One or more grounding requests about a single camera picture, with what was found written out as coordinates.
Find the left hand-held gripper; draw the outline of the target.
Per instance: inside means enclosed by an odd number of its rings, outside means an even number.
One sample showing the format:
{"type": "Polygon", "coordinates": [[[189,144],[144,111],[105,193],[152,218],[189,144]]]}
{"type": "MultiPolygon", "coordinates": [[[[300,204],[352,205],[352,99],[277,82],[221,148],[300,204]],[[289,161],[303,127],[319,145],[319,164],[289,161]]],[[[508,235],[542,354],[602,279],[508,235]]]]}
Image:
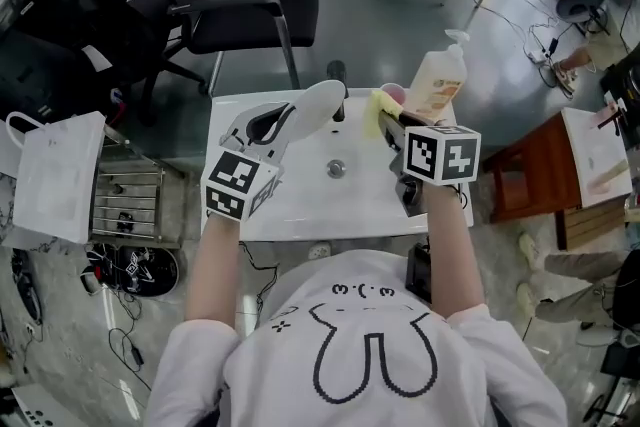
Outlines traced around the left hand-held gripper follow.
{"type": "Polygon", "coordinates": [[[246,221],[273,196],[295,117],[290,103],[266,103],[240,113],[226,132],[209,130],[201,176],[205,216],[246,221]]]}

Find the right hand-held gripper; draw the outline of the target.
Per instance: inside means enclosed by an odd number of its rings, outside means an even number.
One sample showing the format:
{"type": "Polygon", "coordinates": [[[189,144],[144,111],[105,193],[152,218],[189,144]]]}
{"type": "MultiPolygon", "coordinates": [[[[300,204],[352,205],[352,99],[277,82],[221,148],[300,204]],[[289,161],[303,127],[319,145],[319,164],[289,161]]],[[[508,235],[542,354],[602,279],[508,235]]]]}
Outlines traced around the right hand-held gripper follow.
{"type": "Polygon", "coordinates": [[[470,207],[466,190],[477,178],[480,134],[446,124],[407,110],[398,120],[386,112],[378,115],[382,136],[396,152],[389,169],[397,177],[396,194],[409,217],[427,212],[422,203],[425,184],[453,188],[462,208],[470,207]]]}

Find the yellow cleaning cloth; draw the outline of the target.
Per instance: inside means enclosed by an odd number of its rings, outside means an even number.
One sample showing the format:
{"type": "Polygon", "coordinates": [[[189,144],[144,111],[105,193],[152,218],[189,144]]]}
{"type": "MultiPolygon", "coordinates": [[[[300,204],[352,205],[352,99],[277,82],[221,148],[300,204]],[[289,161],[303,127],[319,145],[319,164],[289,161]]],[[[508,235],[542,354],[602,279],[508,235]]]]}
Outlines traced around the yellow cleaning cloth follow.
{"type": "Polygon", "coordinates": [[[402,111],[402,105],[393,99],[391,95],[382,89],[374,89],[370,93],[363,112],[364,136],[369,139],[374,139],[382,135],[379,127],[379,115],[381,113],[398,119],[402,111]]]}

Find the white plate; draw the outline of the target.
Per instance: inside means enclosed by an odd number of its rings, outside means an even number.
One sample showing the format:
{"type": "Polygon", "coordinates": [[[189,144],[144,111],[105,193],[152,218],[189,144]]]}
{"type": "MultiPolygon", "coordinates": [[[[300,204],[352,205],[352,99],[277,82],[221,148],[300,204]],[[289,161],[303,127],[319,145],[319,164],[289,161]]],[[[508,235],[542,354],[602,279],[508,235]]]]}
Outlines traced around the white plate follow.
{"type": "Polygon", "coordinates": [[[320,130],[342,106],[346,94],[343,82],[328,79],[306,89],[290,106],[294,122],[291,142],[307,138],[320,130]]]}

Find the person's left forearm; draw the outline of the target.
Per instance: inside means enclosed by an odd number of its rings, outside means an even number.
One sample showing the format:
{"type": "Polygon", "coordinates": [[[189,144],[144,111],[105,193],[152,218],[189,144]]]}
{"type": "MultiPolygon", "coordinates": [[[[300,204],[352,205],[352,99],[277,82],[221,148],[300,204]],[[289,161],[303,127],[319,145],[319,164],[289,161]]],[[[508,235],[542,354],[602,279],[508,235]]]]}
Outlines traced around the person's left forearm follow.
{"type": "Polygon", "coordinates": [[[235,327],[239,251],[239,224],[212,214],[189,271],[187,321],[212,320],[235,327]]]}

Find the person's right forearm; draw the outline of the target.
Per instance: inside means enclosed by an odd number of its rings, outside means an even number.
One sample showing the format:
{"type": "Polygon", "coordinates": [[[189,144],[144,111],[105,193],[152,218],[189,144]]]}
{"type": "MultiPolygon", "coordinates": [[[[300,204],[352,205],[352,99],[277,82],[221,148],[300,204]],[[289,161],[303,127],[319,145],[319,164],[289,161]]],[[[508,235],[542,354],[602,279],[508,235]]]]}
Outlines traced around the person's right forearm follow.
{"type": "Polygon", "coordinates": [[[431,254],[433,310],[443,318],[484,303],[476,255],[458,195],[451,187],[423,186],[431,254]]]}

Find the red plastic cup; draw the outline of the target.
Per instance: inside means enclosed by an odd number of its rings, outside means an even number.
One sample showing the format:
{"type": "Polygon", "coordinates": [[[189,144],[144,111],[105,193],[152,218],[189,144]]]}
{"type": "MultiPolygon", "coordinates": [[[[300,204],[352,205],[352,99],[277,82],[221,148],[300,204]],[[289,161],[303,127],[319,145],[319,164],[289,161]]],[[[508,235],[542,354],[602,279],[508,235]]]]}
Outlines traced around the red plastic cup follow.
{"type": "Polygon", "coordinates": [[[380,89],[387,93],[395,102],[403,105],[406,101],[405,89],[396,83],[383,84],[380,89]]]}

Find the pump soap bottle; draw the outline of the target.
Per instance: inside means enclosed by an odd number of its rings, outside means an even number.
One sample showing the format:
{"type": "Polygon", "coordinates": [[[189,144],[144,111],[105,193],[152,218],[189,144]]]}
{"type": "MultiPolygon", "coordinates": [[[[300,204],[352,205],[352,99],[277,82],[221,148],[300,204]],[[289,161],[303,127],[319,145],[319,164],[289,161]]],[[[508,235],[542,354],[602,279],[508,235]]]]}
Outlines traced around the pump soap bottle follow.
{"type": "Polygon", "coordinates": [[[468,77],[463,44],[470,36],[453,29],[447,29],[445,34],[453,43],[446,50],[424,55],[404,103],[409,111],[431,120],[449,106],[468,77]]]}

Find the white ceramic sink basin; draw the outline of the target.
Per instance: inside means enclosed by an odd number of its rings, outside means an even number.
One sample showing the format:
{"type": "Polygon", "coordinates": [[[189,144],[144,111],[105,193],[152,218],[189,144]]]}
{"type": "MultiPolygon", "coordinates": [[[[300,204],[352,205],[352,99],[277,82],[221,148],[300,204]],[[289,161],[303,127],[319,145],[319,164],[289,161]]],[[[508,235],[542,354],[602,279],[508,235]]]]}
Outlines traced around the white ceramic sink basin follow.
{"type": "MultiPolygon", "coordinates": [[[[240,113],[266,103],[291,104],[305,90],[216,97],[209,130],[226,132],[240,113]]],[[[290,141],[291,127],[281,160],[284,174],[273,196],[248,220],[236,221],[243,241],[320,241],[427,231],[427,212],[407,216],[396,194],[397,177],[389,169],[396,152],[382,135],[364,136],[363,112],[373,90],[348,90],[345,119],[332,118],[303,140],[290,141]],[[327,174],[327,163],[334,159],[346,166],[342,178],[327,174]]]]}

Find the black faucet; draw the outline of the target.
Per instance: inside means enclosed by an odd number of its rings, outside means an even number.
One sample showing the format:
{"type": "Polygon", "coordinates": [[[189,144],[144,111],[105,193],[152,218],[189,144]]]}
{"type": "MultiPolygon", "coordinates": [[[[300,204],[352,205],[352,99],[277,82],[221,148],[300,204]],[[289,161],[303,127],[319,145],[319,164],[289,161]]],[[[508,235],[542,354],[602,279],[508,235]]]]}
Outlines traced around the black faucet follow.
{"type": "Polygon", "coordinates": [[[344,102],[349,97],[349,91],[346,86],[346,65],[341,60],[333,60],[328,63],[326,69],[327,78],[329,80],[337,80],[340,81],[344,86],[344,96],[342,103],[340,104],[338,110],[333,115],[333,120],[335,122],[342,122],[345,119],[345,107],[344,102]]]}

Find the brown wooden cabinet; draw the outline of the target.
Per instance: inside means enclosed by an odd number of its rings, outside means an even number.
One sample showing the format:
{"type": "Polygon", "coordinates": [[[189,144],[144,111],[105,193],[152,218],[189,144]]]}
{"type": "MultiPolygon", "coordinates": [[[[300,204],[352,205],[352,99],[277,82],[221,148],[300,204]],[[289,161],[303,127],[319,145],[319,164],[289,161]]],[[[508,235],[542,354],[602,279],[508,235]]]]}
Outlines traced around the brown wooden cabinet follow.
{"type": "Polygon", "coordinates": [[[493,224],[582,205],[568,129],[560,113],[484,160],[495,185],[493,224]]]}

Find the metal rack stand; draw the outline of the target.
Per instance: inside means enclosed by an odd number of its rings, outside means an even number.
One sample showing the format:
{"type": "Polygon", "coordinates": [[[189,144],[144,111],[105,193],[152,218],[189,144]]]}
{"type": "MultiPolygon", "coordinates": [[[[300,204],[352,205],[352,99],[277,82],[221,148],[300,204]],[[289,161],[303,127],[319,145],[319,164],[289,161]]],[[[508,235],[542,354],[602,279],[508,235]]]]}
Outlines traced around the metal rack stand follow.
{"type": "Polygon", "coordinates": [[[106,126],[98,153],[89,240],[132,247],[177,249],[181,225],[171,209],[182,205],[186,174],[142,152],[106,126]]]}

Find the black round tray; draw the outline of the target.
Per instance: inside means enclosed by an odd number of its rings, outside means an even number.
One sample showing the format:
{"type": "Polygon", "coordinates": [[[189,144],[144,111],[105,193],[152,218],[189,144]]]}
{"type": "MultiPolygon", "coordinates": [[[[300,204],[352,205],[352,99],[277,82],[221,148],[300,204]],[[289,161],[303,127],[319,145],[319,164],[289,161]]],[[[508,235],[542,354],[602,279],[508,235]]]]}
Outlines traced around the black round tray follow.
{"type": "Polygon", "coordinates": [[[178,261],[164,248],[121,247],[115,267],[118,287],[141,298],[168,294],[179,281],[178,261]]]}

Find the white basin on cabinet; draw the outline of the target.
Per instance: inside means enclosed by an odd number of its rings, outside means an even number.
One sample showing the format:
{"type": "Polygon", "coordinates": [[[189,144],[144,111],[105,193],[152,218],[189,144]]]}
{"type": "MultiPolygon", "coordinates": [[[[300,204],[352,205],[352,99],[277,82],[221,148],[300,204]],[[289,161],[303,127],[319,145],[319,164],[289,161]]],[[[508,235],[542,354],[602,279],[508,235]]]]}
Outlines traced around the white basin on cabinet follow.
{"type": "Polygon", "coordinates": [[[578,177],[581,207],[589,208],[632,192],[632,179],[621,132],[608,115],[563,108],[578,177]]]}

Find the black high-back office chair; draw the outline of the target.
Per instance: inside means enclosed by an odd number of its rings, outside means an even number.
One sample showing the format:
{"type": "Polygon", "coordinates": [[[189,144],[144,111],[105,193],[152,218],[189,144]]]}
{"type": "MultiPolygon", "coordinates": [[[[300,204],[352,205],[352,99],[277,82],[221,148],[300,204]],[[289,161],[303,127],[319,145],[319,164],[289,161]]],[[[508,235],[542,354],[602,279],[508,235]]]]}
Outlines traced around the black high-back office chair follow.
{"type": "Polygon", "coordinates": [[[151,125],[151,98],[158,75],[169,72],[193,80],[206,93],[205,79],[172,62],[184,48],[170,33],[180,26],[169,15],[170,0],[9,0],[17,11],[16,28],[36,38],[80,54],[97,51],[107,62],[97,70],[102,99],[113,92],[130,95],[133,85],[143,91],[138,116],[151,125]]]}

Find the person's white rabbit-print shirt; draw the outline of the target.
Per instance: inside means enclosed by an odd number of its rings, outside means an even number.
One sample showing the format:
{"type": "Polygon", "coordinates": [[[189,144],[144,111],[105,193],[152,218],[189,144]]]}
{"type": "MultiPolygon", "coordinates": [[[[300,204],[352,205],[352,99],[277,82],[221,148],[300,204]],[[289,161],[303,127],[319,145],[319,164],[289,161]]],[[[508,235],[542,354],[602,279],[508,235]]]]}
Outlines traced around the person's white rabbit-print shirt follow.
{"type": "Polygon", "coordinates": [[[567,427],[567,409],[515,329],[479,305],[443,318],[405,288],[402,257],[352,250],[284,275],[240,337],[179,324],[145,427],[567,427]]]}

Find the dark clothes iron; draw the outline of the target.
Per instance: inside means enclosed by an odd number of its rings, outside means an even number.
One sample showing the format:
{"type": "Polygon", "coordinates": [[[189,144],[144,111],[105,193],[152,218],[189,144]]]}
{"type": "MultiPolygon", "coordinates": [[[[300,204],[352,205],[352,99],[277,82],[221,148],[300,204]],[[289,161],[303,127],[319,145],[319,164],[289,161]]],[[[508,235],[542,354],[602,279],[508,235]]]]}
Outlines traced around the dark clothes iron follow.
{"type": "Polygon", "coordinates": [[[14,249],[11,256],[11,272],[14,284],[29,316],[36,325],[42,324],[42,309],[35,289],[28,253],[14,249]]]}

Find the white box with black dots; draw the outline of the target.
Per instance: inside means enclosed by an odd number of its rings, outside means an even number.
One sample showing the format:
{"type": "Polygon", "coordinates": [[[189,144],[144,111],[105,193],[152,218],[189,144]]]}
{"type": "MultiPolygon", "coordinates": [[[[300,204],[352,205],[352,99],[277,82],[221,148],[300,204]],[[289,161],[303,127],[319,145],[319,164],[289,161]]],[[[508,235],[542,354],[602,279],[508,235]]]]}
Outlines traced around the white box with black dots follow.
{"type": "Polygon", "coordinates": [[[40,384],[15,387],[12,393],[29,427],[88,427],[40,384]]]}

